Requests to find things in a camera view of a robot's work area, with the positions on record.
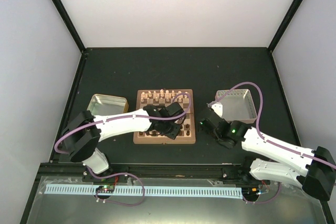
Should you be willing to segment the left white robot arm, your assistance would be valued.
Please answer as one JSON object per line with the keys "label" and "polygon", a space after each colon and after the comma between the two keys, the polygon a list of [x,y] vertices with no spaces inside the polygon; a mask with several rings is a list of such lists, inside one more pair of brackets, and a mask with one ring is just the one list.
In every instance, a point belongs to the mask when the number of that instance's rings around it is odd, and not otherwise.
{"label": "left white robot arm", "polygon": [[176,121],[183,120],[185,115],[178,102],[169,106],[146,105],[133,112],[110,116],[94,116],[84,111],[68,124],[61,141],[71,162],[83,163],[100,181],[106,182],[112,177],[113,169],[105,154],[98,150],[98,143],[118,135],[150,131],[174,140],[180,131]]}

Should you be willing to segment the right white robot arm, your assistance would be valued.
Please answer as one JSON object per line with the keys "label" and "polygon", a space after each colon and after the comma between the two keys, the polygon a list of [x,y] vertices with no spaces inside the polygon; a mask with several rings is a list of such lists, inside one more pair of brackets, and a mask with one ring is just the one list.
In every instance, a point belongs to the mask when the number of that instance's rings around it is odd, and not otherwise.
{"label": "right white robot arm", "polygon": [[328,201],[335,184],[335,161],[324,147],[316,150],[291,145],[263,135],[255,127],[240,121],[201,119],[200,128],[226,148],[240,143],[242,149],[270,159],[255,159],[238,171],[239,179],[250,184],[256,180],[273,180],[300,187],[309,196]]}

